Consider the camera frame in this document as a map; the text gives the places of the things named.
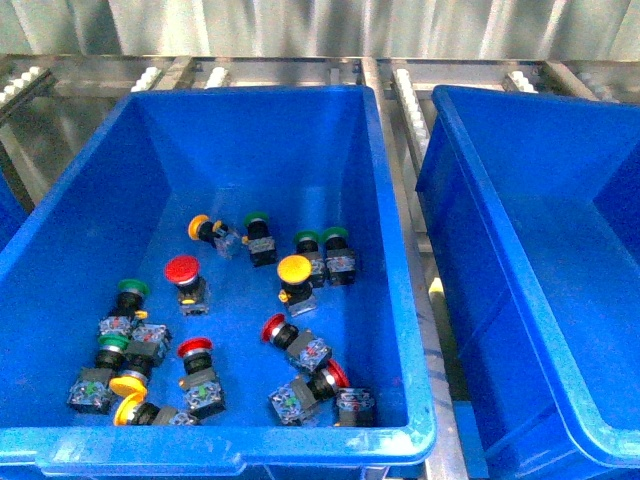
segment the bin floor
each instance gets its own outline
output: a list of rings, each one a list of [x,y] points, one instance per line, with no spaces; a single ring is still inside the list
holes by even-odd
[[[271,233],[276,239],[279,258],[283,258],[294,253],[292,239],[296,231],[311,228],[321,232],[332,225],[344,225],[339,202],[327,207],[333,211],[313,210],[314,206],[331,203],[325,201],[329,195],[326,188],[289,190],[286,195],[277,188],[260,192],[212,189],[172,194],[139,270],[131,272],[151,287],[145,304],[149,312],[147,323],[166,324],[173,334],[171,351],[160,368],[153,371],[149,401],[158,406],[184,406],[178,380],[185,373],[175,353],[176,347],[190,337],[207,336],[215,344],[214,368],[226,392],[227,410],[210,417],[205,424],[239,427],[279,424],[267,396],[292,380],[297,370],[288,364],[282,350],[260,341],[260,330],[267,318],[285,312],[278,300],[280,282],[276,265],[254,268],[246,249],[234,259],[225,260],[209,244],[189,239],[186,226],[193,216],[207,213],[211,217],[219,215],[244,234],[246,230],[241,223],[244,215],[256,209],[265,210],[271,216]],[[256,198],[269,201],[260,205],[255,203]],[[178,312],[176,288],[164,278],[166,262],[182,253],[195,255],[200,260],[201,274],[209,283],[211,303],[206,316],[183,317]],[[323,337],[333,347],[333,357],[348,369],[352,383],[355,378],[365,382],[360,383],[362,386],[370,386],[371,375],[365,339],[374,334],[372,329],[375,330],[377,323],[365,325],[365,320],[371,320],[367,315],[370,302],[367,302],[366,284],[362,281],[367,274],[375,272],[358,272],[360,281],[355,285],[326,285],[316,289],[317,310],[294,319],[287,315],[298,327],[308,327]],[[87,342],[93,341],[94,337],[88,332]],[[333,425],[332,406],[332,401],[325,402],[310,425]],[[108,417],[76,415],[74,425],[108,425],[113,412],[115,407]]]
[[[604,420],[636,428],[640,409],[637,292],[640,271],[591,202],[503,199],[565,340]],[[611,392],[629,401],[612,402]]]

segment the yellow push button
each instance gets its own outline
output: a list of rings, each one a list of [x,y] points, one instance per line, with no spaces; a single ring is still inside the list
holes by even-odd
[[[307,280],[312,270],[311,262],[302,255],[289,255],[278,264],[280,280],[290,285],[298,285]]]
[[[193,220],[189,222],[189,228],[187,228],[187,233],[191,240],[200,240],[198,238],[198,229],[200,228],[200,225],[207,221],[209,221],[209,217],[206,215],[197,215],[193,217]]]
[[[140,395],[139,393],[132,393],[131,395],[127,396],[127,398],[125,398],[118,407],[118,410],[116,410],[116,414],[113,417],[113,424],[116,427],[126,425],[129,421],[129,417],[131,416],[131,412],[133,412],[133,409],[140,405],[142,402],[144,402],[144,396]]]
[[[109,382],[109,387],[116,395],[127,398],[130,395],[141,395],[142,398],[147,396],[147,387],[144,386],[142,380],[136,377],[116,377]]]

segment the blue plastic bin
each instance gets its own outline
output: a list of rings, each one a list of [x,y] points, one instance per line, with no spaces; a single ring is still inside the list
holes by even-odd
[[[373,389],[376,428],[334,427],[332,402],[308,428],[277,426],[267,396],[297,371],[260,341],[266,319],[283,311],[276,265],[253,268],[246,251],[225,260],[186,231],[200,213],[243,230],[253,210],[270,215],[281,257],[293,253],[299,230],[349,230],[356,283],[316,290],[318,309],[293,322],[326,339],[353,385]],[[183,317],[163,276],[165,263],[181,253],[200,259],[212,290],[207,316]],[[149,321],[166,323],[174,336],[173,351],[153,372],[149,401],[183,406],[175,347],[192,336],[215,343],[227,410],[205,426],[116,428],[112,416],[80,415],[65,405],[80,368],[93,360],[98,321],[126,277],[149,283]],[[336,469],[339,478],[358,478],[366,465],[415,464],[434,443],[395,198],[367,88],[128,97],[0,255],[0,312],[5,471],[234,476],[266,466],[270,478],[289,478],[285,467],[297,465],[321,475],[317,467],[347,467]]]
[[[417,190],[492,478],[637,478],[640,109],[433,100]]]

